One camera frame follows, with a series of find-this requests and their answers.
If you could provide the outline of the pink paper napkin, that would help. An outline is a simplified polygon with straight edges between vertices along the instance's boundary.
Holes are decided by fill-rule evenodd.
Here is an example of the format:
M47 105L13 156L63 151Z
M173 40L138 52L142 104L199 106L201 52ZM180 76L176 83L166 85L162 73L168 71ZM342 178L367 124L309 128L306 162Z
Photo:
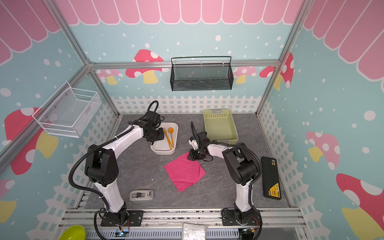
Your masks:
M188 156L189 153L185 153L164 166L180 193L196 184L206 174L201 164L197 161L188 160Z

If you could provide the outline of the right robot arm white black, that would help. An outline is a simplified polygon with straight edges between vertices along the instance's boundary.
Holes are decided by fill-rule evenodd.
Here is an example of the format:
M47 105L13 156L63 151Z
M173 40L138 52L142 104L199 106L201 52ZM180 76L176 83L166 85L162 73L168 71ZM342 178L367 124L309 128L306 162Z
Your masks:
M256 224L261 227L261 213L253 203L253 185L262 175L262 163L257 155L244 143L228 144L211 141L207 132L198 133L191 122L192 137L188 153L190 161L210 162L214 157L225 161L232 180L236 183L236 200L233 210L224 210L223 223L231 221L239 225Z

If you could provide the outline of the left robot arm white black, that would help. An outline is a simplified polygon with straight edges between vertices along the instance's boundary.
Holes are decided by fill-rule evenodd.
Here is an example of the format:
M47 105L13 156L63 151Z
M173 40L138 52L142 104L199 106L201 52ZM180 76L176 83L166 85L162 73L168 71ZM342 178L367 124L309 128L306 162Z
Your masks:
M164 139L165 133L160 127L162 119L157 113L158 106L158 101L151 102L146 113L139 119L130 122L123 132L101 145L90 146L87 153L70 170L69 184L75 189L97 194L105 205L102 213L112 224L123 225L129 220L127 206L117 184L119 174L117 158L134 142L142 138L152 145ZM86 162L85 175L94 183L96 189L80 186L74 181L74 173L83 161Z

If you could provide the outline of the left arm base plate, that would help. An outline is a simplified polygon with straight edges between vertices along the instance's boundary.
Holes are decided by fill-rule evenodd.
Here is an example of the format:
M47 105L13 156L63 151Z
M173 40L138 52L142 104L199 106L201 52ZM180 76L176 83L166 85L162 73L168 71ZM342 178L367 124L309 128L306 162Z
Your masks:
M144 211L123 210L119 213L106 213L102 219L102 227L140 227Z

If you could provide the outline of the green perforated plastic basket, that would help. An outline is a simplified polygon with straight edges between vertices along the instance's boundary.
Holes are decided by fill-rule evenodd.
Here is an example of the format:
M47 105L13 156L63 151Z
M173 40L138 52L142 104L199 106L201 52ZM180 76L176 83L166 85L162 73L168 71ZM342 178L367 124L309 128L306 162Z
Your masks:
M230 109L204 110L205 131L211 141L236 144L239 140Z

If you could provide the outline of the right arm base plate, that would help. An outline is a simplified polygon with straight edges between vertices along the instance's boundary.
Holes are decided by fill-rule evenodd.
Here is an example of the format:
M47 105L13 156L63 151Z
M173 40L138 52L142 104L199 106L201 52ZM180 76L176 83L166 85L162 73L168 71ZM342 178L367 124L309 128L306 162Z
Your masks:
M262 226L263 221L259 210L250 209L241 212L238 209L224 208L221 211L223 226Z

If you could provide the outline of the white plastic tub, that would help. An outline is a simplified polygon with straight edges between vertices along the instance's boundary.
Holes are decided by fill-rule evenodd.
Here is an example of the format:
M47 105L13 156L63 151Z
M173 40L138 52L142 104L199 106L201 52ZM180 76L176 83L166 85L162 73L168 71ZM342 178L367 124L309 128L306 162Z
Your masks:
M162 141L157 141L153 145L151 145L151 150L157 155L163 155L163 156L172 155L176 151L179 126L176 123L161 123L160 128L166 129L170 140L171 140L171 136L168 133L168 128L174 129L173 138L174 138L175 147L172 150L170 150L167 139L166 137L164 137Z

